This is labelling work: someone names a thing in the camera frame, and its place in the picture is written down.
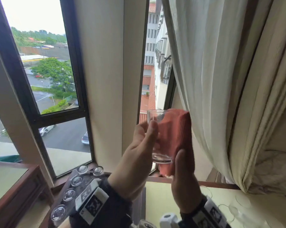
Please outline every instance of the sky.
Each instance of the sky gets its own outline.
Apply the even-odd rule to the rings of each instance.
[[[60,0],[1,0],[10,27],[65,34]]]

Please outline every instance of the curtain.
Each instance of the curtain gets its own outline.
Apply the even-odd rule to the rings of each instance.
[[[162,0],[176,82],[194,134],[213,166],[233,180],[226,123],[247,0]]]
[[[258,173],[275,158],[265,152],[286,108],[286,0],[162,2],[179,94],[200,146],[227,180],[264,193],[268,179]]]

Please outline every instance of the wooden cabinet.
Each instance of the wooden cabinet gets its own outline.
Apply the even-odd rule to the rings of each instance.
[[[0,227],[16,227],[39,196],[51,206],[53,195],[40,166],[0,162]]]

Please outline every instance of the white sheer curtain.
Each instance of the white sheer curtain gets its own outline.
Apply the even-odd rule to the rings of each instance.
[[[177,85],[194,134],[214,167],[233,181],[226,123],[247,0],[162,1]]]

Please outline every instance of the glass base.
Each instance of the glass base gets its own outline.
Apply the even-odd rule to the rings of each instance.
[[[165,154],[153,153],[152,161],[158,164],[170,164],[172,163],[172,157]]]

